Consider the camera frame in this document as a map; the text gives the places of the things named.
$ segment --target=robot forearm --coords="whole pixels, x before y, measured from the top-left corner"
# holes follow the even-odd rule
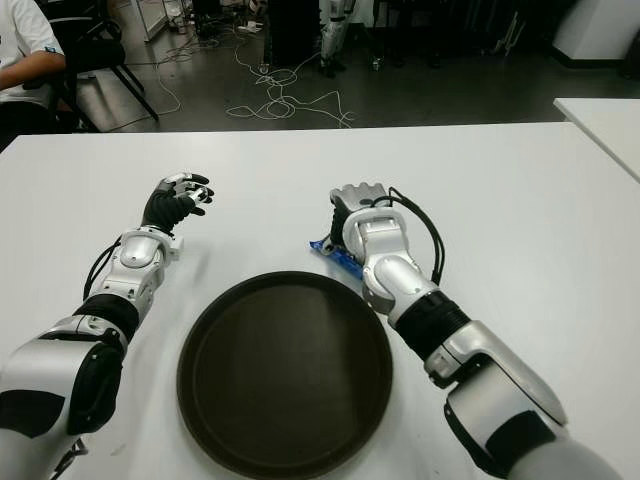
[[[211,201],[206,183],[191,174],[160,182],[142,226],[122,235],[84,304],[10,357],[0,374],[0,480],[64,470],[85,453],[72,450],[80,435],[111,418],[128,345],[182,247],[171,230],[189,213],[204,214],[196,205]]]
[[[431,380],[440,388],[456,384],[444,413],[476,465],[516,480],[619,479],[570,440],[551,388],[424,277],[409,254],[404,220],[389,202],[379,201],[385,198],[380,184],[333,190],[330,243],[362,265],[365,300],[388,315]]]

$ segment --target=person's arm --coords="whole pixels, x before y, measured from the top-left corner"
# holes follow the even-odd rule
[[[34,52],[15,65],[0,69],[0,91],[60,72],[65,67],[64,55],[45,51]]]
[[[13,65],[0,65],[0,91],[66,68],[60,43],[35,1],[7,1],[25,57]]]

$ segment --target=white wall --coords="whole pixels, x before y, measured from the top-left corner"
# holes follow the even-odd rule
[[[581,0],[553,45],[574,60],[624,58],[640,30],[640,0]]]

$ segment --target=person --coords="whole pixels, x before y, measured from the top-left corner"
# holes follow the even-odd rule
[[[0,152],[18,135],[53,131],[49,88],[22,85],[65,66],[62,48],[34,0],[0,0]]]

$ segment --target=chair leg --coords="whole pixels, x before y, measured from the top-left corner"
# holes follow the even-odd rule
[[[58,96],[62,98],[62,100],[64,100],[64,103],[66,103],[67,106],[71,109],[71,111],[78,115],[80,120],[82,120],[82,123],[84,123],[85,127],[87,127],[87,130],[92,133],[100,133],[100,129],[98,129],[98,127],[96,127],[96,124],[93,123],[87,116],[87,114],[80,109],[72,94],[66,88],[54,87],[54,89],[56,90]]]
[[[120,79],[120,81],[124,84],[124,86],[129,89],[131,94],[134,97],[136,97],[136,100],[138,100],[140,102],[140,105],[142,105],[144,107],[144,109],[147,112],[149,112],[149,114],[157,121],[158,118],[159,118],[158,114],[155,112],[155,110],[153,108],[151,108],[151,105],[149,105],[147,103],[147,101],[144,99],[144,97],[142,95],[140,95],[140,93],[135,89],[135,87],[133,85],[131,85],[129,80],[127,80],[127,77],[125,77],[122,74],[122,72],[120,70],[118,70],[118,67],[111,67],[111,70],[113,71],[113,73],[116,74],[116,77],[118,77]]]
[[[131,70],[129,70],[129,68],[126,65],[120,65],[120,68],[122,69],[122,71],[124,73],[127,74],[127,76],[131,79],[131,81],[133,81],[133,83],[136,84],[136,86],[140,89],[140,91],[142,93],[144,93],[144,85],[142,85],[142,83],[140,83],[140,80],[138,80],[138,77],[136,77],[133,72]]]

